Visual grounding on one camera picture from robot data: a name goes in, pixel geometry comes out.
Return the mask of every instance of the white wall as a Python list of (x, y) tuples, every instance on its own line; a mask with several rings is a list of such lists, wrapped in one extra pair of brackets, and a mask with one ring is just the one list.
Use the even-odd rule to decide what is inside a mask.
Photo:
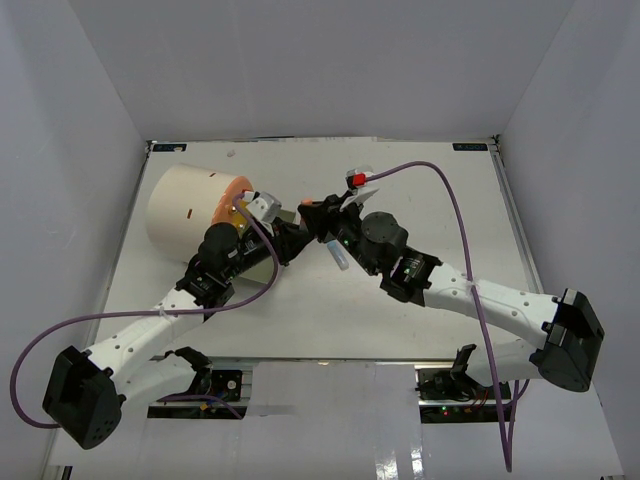
[[(22, 348), (104, 296), (144, 143), (66, 0), (0, 1), (0, 478), (38, 478), (49, 432), (23, 424), (8, 394)], [(60, 332), (20, 377), (30, 414)]]
[(71, 0), (145, 139), (487, 137), (573, 0)]
[(640, 3), (579, 0), (504, 133), (545, 289), (583, 290), (605, 328), (596, 387), (631, 479), (640, 478), (639, 112)]

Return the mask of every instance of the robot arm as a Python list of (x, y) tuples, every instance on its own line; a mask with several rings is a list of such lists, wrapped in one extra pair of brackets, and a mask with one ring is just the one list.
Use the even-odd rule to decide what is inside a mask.
[[(374, 182), (355, 185), (358, 175), (348, 177), (350, 190), (343, 196), (300, 205), (302, 226), (277, 218), (279, 202), (270, 195), (246, 194), (247, 209), (267, 233), (278, 262), (288, 265), (313, 239), (336, 239), (369, 275), (382, 277), (380, 287), (396, 300), (476, 317), (471, 283), (462, 272), (409, 247), (408, 232), (391, 214), (360, 218), (362, 203), (377, 188)], [(84, 352), (69, 347), (58, 355), (44, 410), (88, 449), (117, 426), (125, 402), (148, 403), (190, 388), (208, 366), (204, 355), (175, 352), (161, 362), (148, 360), (209, 318), (181, 312), (224, 306), (233, 295), (232, 279), (268, 257), (253, 228), (240, 238), (231, 224), (211, 226), (185, 276), (154, 307), (158, 315), (139, 318)], [(567, 390), (589, 388), (604, 332), (584, 295), (567, 290), (556, 298), (484, 280), (475, 283), (488, 323), (522, 339), (495, 347), (501, 381), (542, 377)], [(486, 352), (475, 345), (461, 348), (453, 367), (440, 377), (427, 387), (445, 384), (443, 391), (450, 392), (488, 386)]]
[[(362, 202), (377, 190), (375, 182), (358, 183), (367, 173), (350, 172), (351, 190), (342, 197), (300, 205), (307, 228), (320, 242), (337, 239), (369, 275), (382, 277), (380, 288), (396, 300), (477, 318), (464, 273), (409, 247), (409, 234), (393, 215), (373, 212), (360, 219)], [(487, 323), (522, 339), (496, 347), (500, 381), (542, 377), (566, 390), (589, 389), (604, 330), (586, 296), (567, 289), (558, 298), (485, 280), (475, 285)], [(490, 385), (486, 352), (463, 347), (445, 375), (461, 384)]]
[[(255, 211), (259, 228), (268, 232), (278, 262), (287, 265), (313, 237), (276, 218), (279, 204), (273, 197), (245, 195), (250, 197), (247, 208)], [(44, 410), (82, 448), (90, 449), (118, 425), (123, 406), (186, 391), (208, 367), (204, 355), (187, 347), (160, 362), (149, 359), (211, 316), (194, 315), (194, 309), (223, 307), (234, 293), (231, 280), (269, 256), (253, 228), (240, 238), (229, 223), (211, 226), (184, 277), (153, 307), (157, 315), (140, 317), (83, 352), (68, 347), (57, 356)]]

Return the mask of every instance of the cardboard tube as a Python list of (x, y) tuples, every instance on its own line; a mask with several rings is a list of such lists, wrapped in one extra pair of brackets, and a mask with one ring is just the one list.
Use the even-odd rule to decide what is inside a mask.
[(171, 167), (149, 199), (149, 240), (170, 258), (188, 262), (214, 223), (246, 227), (242, 215), (231, 208), (231, 200), (243, 190), (253, 190), (245, 177), (183, 164)]

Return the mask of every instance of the purple wire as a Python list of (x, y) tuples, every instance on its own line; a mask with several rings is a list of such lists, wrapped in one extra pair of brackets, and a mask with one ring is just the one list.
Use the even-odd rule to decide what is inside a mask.
[(522, 398), (522, 396), (524, 395), (524, 392), (527, 390), (527, 388), (529, 388), (529, 379), (527, 378), (527, 380), (525, 380), (524, 385), (522, 386), (522, 390), (518, 391), (518, 384), (515, 385), (513, 391), (515, 392), (513, 399), (507, 403), (504, 408), (509, 408), (510, 406), (513, 405), (513, 402), (515, 400), (520, 400)]
[[(498, 427), (500, 429), (500, 440), (502, 443), (502, 453), (504, 455), (504, 463), (507, 468), (507, 471), (511, 472), (512, 445), (511, 445), (510, 439), (513, 437), (513, 422), (515, 419), (515, 410), (518, 403), (518, 395), (516, 394), (512, 401), (513, 407), (512, 407), (512, 413), (511, 413), (511, 420), (509, 422), (509, 434), (508, 434), (509, 438), (507, 438), (507, 430), (506, 430), (506, 424), (504, 419), (504, 405), (502, 403), (502, 394), (500, 393), (500, 383), (498, 380), (498, 369), (496, 367), (496, 361), (493, 354), (493, 346), (491, 344), (491, 338), (489, 336), (489, 328), (487, 327), (487, 319), (485, 317), (484, 308), (482, 307), (482, 303), (480, 302), (480, 295), (478, 294), (478, 289), (473, 284), (473, 271), (471, 269), (471, 254), (469, 252), (469, 240), (467, 238), (467, 233), (464, 228), (464, 223), (462, 221), (462, 213), (460, 212), (460, 206), (458, 205), (456, 196), (453, 193), (453, 188), (451, 187), (449, 180), (445, 176), (444, 172), (440, 169), (440, 167), (438, 167), (434, 163), (424, 162), (424, 161), (408, 162), (403, 165), (399, 165), (397, 167), (391, 168), (377, 175), (371, 175), (367, 177), (367, 181), (371, 182), (373, 180), (378, 180), (384, 177), (388, 177), (389, 175), (400, 172), (402, 170), (405, 170), (407, 168), (418, 167), (418, 166), (429, 167), (438, 174), (438, 176), (442, 180), (442, 183), (444, 183), (444, 186), (447, 189), (447, 192), (449, 193), (449, 198), (451, 199), (451, 203), (453, 204), (453, 209), (455, 210), (455, 213), (456, 213), (456, 219), (458, 221), (458, 227), (460, 229), (460, 236), (462, 238), (464, 262), (467, 269), (467, 280), (469, 280), (469, 282), (472, 283), (471, 295), (473, 296), (473, 302), (475, 304), (476, 312), (478, 314), (478, 320), (480, 322), (480, 330), (482, 331), (482, 337), (484, 339), (485, 347), (487, 349), (487, 357), (489, 360), (489, 370), (491, 371), (491, 381), (493, 383), (493, 394), (496, 399), (496, 411), (498, 413)], [(518, 386), (519, 386), (519, 382), (516, 382), (516, 392), (517, 392)]]
[[(223, 307), (214, 307), (214, 308), (204, 308), (204, 309), (194, 308), (194, 309), (186, 309), (186, 310), (184, 310), (184, 309), (183, 310), (165, 310), (164, 311), (165, 314), (169, 314), (169, 315), (209, 315), (209, 314), (213, 314), (213, 313), (226, 312), (226, 311), (229, 311), (229, 310), (234, 310), (236, 308), (244, 307), (245, 305), (248, 305), (249, 303), (257, 300), (262, 295), (264, 295), (267, 292), (267, 290), (269, 290), (273, 286), (273, 284), (275, 283), (276, 279), (278, 278), (278, 272), (280, 270), (280, 264), (278, 263), (278, 254), (276, 253), (275, 249), (273, 248), (273, 245), (271, 245), (271, 242), (269, 241), (269, 238), (262, 231), (262, 228), (260, 228), (260, 226), (258, 226), (257, 222), (253, 219), (253, 217), (251, 217), (251, 215), (240, 205), (239, 202), (240, 202), (240, 199), (243, 196), (244, 196), (244, 194), (242, 194), (242, 193), (236, 195), (232, 200), (233, 206), (247, 220), (249, 225), (251, 225), (253, 227), (253, 229), (256, 231), (256, 233), (258, 234), (260, 239), (265, 243), (267, 249), (269, 250), (269, 253), (271, 254), (271, 258), (273, 260), (273, 266), (274, 266), (273, 267), (273, 273), (271, 274), (271, 278), (269, 279), (267, 284), (264, 285), (254, 295), (250, 296), (249, 298), (247, 298), (245, 300), (242, 300), (241, 302), (234, 303), (233, 305), (226, 305), (226, 306), (223, 306)], [(60, 322), (60, 323), (58, 323), (56, 325), (53, 325), (52, 327), (49, 327), (48, 329), (46, 329), (44, 332), (42, 332), (36, 338), (31, 340), (31, 342), (29, 342), (29, 344), (24, 348), (24, 350), (18, 356), (18, 359), (16, 360), (16, 363), (13, 365), (13, 369), (11, 370), (11, 377), (9, 379), (9, 396), (11, 397), (11, 405), (13, 406), (13, 409), (15, 410), (16, 414), (18, 415), (18, 417), (20, 417), (20, 419), (22, 419), (23, 422), (25, 422), (28, 425), (31, 425), (32, 427), (35, 427), (35, 428), (52, 429), (52, 428), (58, 428), (60, 426), (57, 423), (42, 423), (42, 422), (39, 422), (37, 420), (34, 420), (29, 415), (27, 415), (27, 413), (23, 410), (22, 406), (20, 405), (20, 401), (18, 400), (18, 373), (20, 372), (20, 367), (24, 363), (25, 358), (27, 358), (27, 355), (29, 355), (31, 350), (33, 350), (33, 348), (38, 343), (40, 343), (45, 337), (48, 337), (53, 332), (56, 332), (56, 331), (60, 330), (61, 328), (68, 327), (69, 325), (75, 325), (76, 323), (87, 322), (89, 320), (98, 320), (98, 319), (103, 319), (103, 318), (122, 318), (122, 317), (149, 317), (149, 316), (160, 316), (162, 314), (163, 313), (160, 310), (134, 310), (134, 311), (129, 311), (129, 312), (92, 313), (92, 314), (89, 314), (89, 315), (81, 315), (79, 317), (70, 318), (69, 320), (65, 320), (63, 322)]]
[(191, 400), (210, 400), (212, 402), (219, 403), (224, 408), (229, 410), (233, 414), (234, 417), (236, 417), (239, 420), (242, 420), (242, 415), (240, 415), (235, 408), (233, 408), (231, 405), (229, 405), (227, 402), (225, 402), (221, 398), (214, 397), (213, 395), (180, 395), (180, 394), (177, 394), (177, 395), (168, 395), (166, 397), (161, 398), (158, 401), (159, 402), (188, 402), (188, 401), (191, 401)]

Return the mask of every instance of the purple cable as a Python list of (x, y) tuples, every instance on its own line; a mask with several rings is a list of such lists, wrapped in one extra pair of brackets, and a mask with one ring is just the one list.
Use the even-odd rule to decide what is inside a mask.
[(529, 379), (527, 378), (527, 380), (524, 382), (524, 385), (522, 386), (522, 390), (518, 391), (518, 383), (516, 383), (516, 385), (514, 386), (513, 391), (515, 392), (515, 394), (513, 395), (513, 399), (511, 399), (511, 401), (509, 403), (507, 403), (504, 408), (509, 408), (510, 406), (513, 405), (513, 402), (516, 400), (520, 400), (522, 398), (522, 396), (524, 395), (524, 392), (527, 390), (527, 388), (529, 388)]
[[(512, 448), (511, 448), (511, 441), (509, 440), (509, 438), (507, 438), (507, 430), (506, 430), (505, 419), (504, 419), (504, 405), (502, 403), (502, 394), (500, 393), (500, 383), (498, 380), (498, 369), (496, 368), (496, 361), (493, 354), (493, 346), (491, 345), (491, 338), (489, 337), (489, 329), (487, 327), (487, 319), (484, 314), (484, 308), (482, 307), (482, 303), (480, 302), (480, 295), (478, 294), (478, 289), (473, 284), (473, 271), (471, 269), (471, 254), (469, 253), (469, 240), (467, 239), (467, 233), (464, 228), (464, 223), (462, 221), (462, 213), (460, 212), (460, 206), (458, 205), (456, 196), (453, 193), (453, 188), (451, 188), (451, 184), (449, 183), (449, 180), (445, 176), (444, 172), (440, 169), (440, 167), (438, 167), (434, 163), (424, 162), (424, 161), (408, 162), (403, 165), (399, 165), (397, 167), (391, 168), (377, 175), (371, 175), (367, 177), (367, 181), (371, 182), (373, 180), (379, 180), (381, 178), (388, 177), (389, 175), (400, 172), (407, 168), (418, 167), (418, 166), (429, 167), (438, 174), (438, 176), (442, 180), (442, 183), (444, 183), (444, 186), (447, 189), (447, 192), (449, 193), (449, 198), (451, 199), (451, 203), (453, 204), (453, 209), (455, 210), (455, 213), (456, 213), (456, 219), (458, 221), (458, 227), (460, 229), (460, 236), (462, 237), (462, 249), (464, 251), (464, 262), (467, 269), (467, 280), (469, 280), (469, 282), (472, 282), (471, 294), (473, 296), (476, 312), (478, 314), (478, 320), (480, 322), (480, 330), (482, 331), (482, 337), (484, 339), (485, 347), (487, 349), (487, 357), (489, 360), (489, 370), (491, 371), (491, 381), (493, 383), (493, 394), (496, 399), (496, 411), (498, 413), (498, 427), (500, 429), (500, 440), (502, 442), (502, 453), (504, 454), (504, 463), (507, 468), (507, 471), (511, 472)], [(513, 407), (512, 407), (512, 414), (511, 414), (510, 428), (509, 428), (510, 438), (513, 436), (513, 422), (515, 419), (516, 405), (518, 403), (517, 394), (514, 395), (514, 399), (512, 402), (513, 402)]]
[(180, 395), (180, 394), (177, 394), (177, 395), (168, 395), (166, 397), (161, 398), (158, 401), (159, 402), (188, 402), (188, 401), (191, 401), (191, 400), (210, 400), (212, 402), (219, 403), (224, 408), (229, 410), (233, 414), (234, 417), (236, 417), (239, 420), (242, 420), (242, 415), (240, 415), (235, 408), (233, 408), (231, 405), (229, 405), (227, 402), (225, 402), (221, 398), (214, 397), (213, 395)]
[[(276, 279), (278, 278), (278, 272), (280, 270), (280, 264), (278, 263), (278, 254), (274, 250), (273, 245), (271, 245), (271, 242), (269, 241), (269, 238), (262, 231), (262, 228), (260, 228), (258, 226), (257, 222), (251, 217), (251, 215), (242, 206), (240, 206), (239, 202), (240, 202), (240, 199), (242, 197), (243, 197), (243, 194), (236, 195), (232, 200), (233, 206), (247, 220), (249, 225), (251, 225), (253, 227), (253, 229), (256, 231), (256, 233), (258, 234), (260, 239), (265, 243), (267, 249), (269, 250), (269, 253), (271, 254), (271, 258), (273, 260), (273, 273), (271, 274), (271, 278), (269, 279), (267, 284), (264, 285), (254, 295), (250, 296), (249, 298), (247, 298), (245, 300), (242, 300), (241, 302), (234, 303), (233, 305), (226, 305), (224, 307), (215, 307), (215, 308), (204, 308), (204, 309), (194, 308), (194, 309), (186, 309), (186, 310), (165, 310), (164, 311), (165, 314), (169, 314), (169, 315), (208, 315), (208, 314), (213, 314), (213, 313), (218, 313), (218, 312), (226, 312), (228, 310), (234, 310), (236, 308), (244, 307), (245, 305), (248, 305), (251, 302), (257, 300), (262, 295), (264, 295), (267, 292), (267, 290), (269, 290), (273, 286), (273, 284), (275, 283)], [(20, 401), (18, 400), (18, 373), (20, 372), (20, 367), (24, 363), (25, 358), (27, 358), (27, 355), (29, 355), (31, 350), (33, 350), (33, 348), (38, 343), (40, 343), (40, 341), (42, 341), (42, 339), (44, 339), (45, 337), (48, 337), (53, 332), (56, 332), (56, 331), (60, 330), (61, 328), (68, 327), (69, 325), (75, 325), (76, 323), (87, 322), (89, 320), (98, 320), (98, 319), (101, 319), (101, 318), (149, 317), (149, 316), (160, 316), (160, 315), (162, 315), (162, 312), (159, 311), (159, 310), (135, 310), (135, 311), (130, 311), (130, 312), (92, 313), (92, 314), (89, 314), (89, 315), (82, 315), (80, 317), (70, 318), (69, 320), (65, 320), (63, 322), (60, 322), (60, 323), (58, 323), (56, 325), (53, 325), (52, 327), (49, 327), (48, 329), (46, 329), (44, 332), (42, 332), (36, 338), (31, 340), (31, 342), (29, 342), (29, 344), (25, 347), (25, 349), (18, 356), (18, 359), (16, 360), (16, 363), (13, 365), (13, 369), (11, 370), (11, 377), (10, 377), (10, 380), (9, 380), (9, 395), (11, 397), (11, 405), (13, 406), (13, 409), (15, 410), (16, 414), (18, 415), (18, 417), (20, 417), (23, 422), (27, 423), (28, 425), (31, 425), (32, 427), (36, 427), (36, 428), (51, 429), (51, 428), (58, 428), (60, 426), (57, 423), (42, 423), (42, 422), (39, 422), (37, 420), (32, 419), (23, 410), (22, 406), (20, 405)], [(224, 404), (224, 405), (227, 408), (229, 408), (229, 410), (232, 410), (227, 404)]]

